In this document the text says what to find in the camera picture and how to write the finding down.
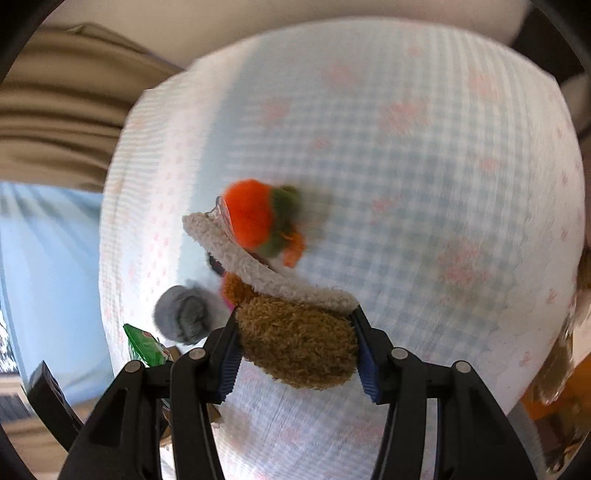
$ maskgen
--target blue curtain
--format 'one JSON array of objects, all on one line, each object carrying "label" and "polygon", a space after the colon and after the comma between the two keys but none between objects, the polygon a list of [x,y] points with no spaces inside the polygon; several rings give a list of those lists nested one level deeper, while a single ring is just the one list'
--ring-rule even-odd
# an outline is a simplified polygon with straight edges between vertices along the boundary
[{"label": "blue curtain", "polygon": [[25,382],[45,360],[70,404],[113,380],[98,291],[101,194],[0,183],[0,306]]}]

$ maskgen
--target metal screw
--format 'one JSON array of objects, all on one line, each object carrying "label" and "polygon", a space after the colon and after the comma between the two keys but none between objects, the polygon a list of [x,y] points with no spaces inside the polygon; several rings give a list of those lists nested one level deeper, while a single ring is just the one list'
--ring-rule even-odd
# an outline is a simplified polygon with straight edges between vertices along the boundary
[{"label": "metal screw", "polygon": [[404,348],[396,347],[392,349],[390,355],[392,355],[392,358],[395,358],[396,360],[404,360],[406,357],[408,357],[408,352]]},{"label": "metal screw", "polygon": [[132,360],[125,365],[125,371],[129,374],[136,373],[140,368],[142,368],[142,363],[139,360]]},{"label": "metal screw", "polygon": [[201,360],[206,355],[203,348],[194,348],[189,352],[189,358],[191,360]]},{"label": "metal screw", "polygon": [[461,374],[467,374],[472,370],[472,367],[468,362],[458,362],[456,363],[456,370],[459,371]]}]

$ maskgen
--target white fuzzy plush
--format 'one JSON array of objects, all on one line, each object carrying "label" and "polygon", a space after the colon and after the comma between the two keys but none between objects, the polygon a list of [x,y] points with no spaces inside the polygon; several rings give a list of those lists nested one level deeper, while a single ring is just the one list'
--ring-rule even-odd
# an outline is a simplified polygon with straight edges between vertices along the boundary
[{"label": "white fuzzy plush", "polygon": [[204,213],[184,216],[183,228],[227,272],[238,275],[257,293],[289,301],[302,301],[340,314],[349,314],[359,305],[355,297],[343,290],[313,287],[271,270],[230,240]]}]

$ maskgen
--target checkered bedsheet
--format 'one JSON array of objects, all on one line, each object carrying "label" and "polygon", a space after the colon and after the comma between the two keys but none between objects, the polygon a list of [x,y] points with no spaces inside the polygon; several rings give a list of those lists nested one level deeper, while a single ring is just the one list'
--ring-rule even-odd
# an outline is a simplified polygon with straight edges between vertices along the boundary
[{"label": "checkered bedsheet", "polygon": [[[353,293],[396,345],[467,360],[505,411],[516,403],[566,315],[583,244],[580,153],[554,79],[474,34],[361,19],[243,41],[146,92],[103,203],[116,372],[122,324],[156,332],[165,289],[219,289],[181,217],[248,177],[303,193],[297,276]],[[220,458],[240,480],[369,478],[386,416],[357,378],[295,390],[248,363],[221,412]]]}]

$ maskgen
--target green snack bag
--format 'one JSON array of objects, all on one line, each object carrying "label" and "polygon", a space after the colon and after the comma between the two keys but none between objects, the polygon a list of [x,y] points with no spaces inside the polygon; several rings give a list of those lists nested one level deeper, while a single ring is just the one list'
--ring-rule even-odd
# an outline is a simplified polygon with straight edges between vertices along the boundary
[{"label": "green snack bag", "polygon": [[129,323],[123,325],[123,330],[129,341],[129,355],[132,360],[139,360],[148,367],[173,361],[169,351],[150,332],[144,332]]}]

